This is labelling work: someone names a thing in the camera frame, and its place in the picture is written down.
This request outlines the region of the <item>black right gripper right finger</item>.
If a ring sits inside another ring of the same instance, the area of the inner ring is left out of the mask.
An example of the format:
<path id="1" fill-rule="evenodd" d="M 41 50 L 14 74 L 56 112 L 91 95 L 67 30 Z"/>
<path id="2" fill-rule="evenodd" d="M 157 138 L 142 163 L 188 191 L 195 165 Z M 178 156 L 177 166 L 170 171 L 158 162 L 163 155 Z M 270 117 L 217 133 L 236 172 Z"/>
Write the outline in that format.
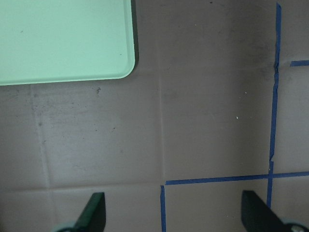
<path id="1" fill-rule="evenodd" d="M 247 232 L 291 231 L 252 190 L 242 192 L 241 222 Z"/>

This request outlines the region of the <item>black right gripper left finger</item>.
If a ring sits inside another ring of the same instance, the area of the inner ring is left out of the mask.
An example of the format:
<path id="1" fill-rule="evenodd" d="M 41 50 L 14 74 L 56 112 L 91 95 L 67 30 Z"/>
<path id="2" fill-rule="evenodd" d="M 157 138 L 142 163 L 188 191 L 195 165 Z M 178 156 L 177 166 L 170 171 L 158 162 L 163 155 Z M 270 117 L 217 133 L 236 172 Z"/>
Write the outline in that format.
<path id="1" fill-rule="evenodd" d="M 103 232 L 106 226 L 104 192 L 93 193 L 76 223 L 74 232 Z"/>

